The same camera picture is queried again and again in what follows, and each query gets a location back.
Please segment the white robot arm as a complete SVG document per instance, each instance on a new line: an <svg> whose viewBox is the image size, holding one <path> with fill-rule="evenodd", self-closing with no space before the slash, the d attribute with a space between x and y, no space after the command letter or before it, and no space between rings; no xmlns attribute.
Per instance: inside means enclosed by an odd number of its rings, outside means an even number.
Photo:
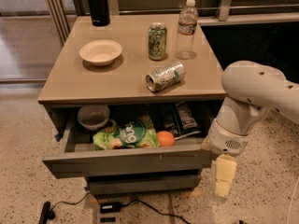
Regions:
<svg viewBox="0 0 299 224"><path fill-rule="evenodd" d="M228 198L237 167L235 157L244 151L252 128L269 109L299 123L299 85L287 80L280 70L238 61L225 68L221 84L227 96L202 144L217 155L212 178L218 202Z"/></svg>

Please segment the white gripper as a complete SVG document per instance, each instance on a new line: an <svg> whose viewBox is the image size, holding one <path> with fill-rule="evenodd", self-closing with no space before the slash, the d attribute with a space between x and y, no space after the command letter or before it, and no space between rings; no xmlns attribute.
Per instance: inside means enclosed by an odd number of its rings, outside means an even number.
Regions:
<svg viewBox="0 0 299 224"><path fill-rule="evenodd" d="M201 149L221 154L211 165L213 196L216 202L226 202L237 167L233 156L240 155L248 142L247 135L230 133L223 129L216 119L213 119L208 135L201 144Z"/></svg>

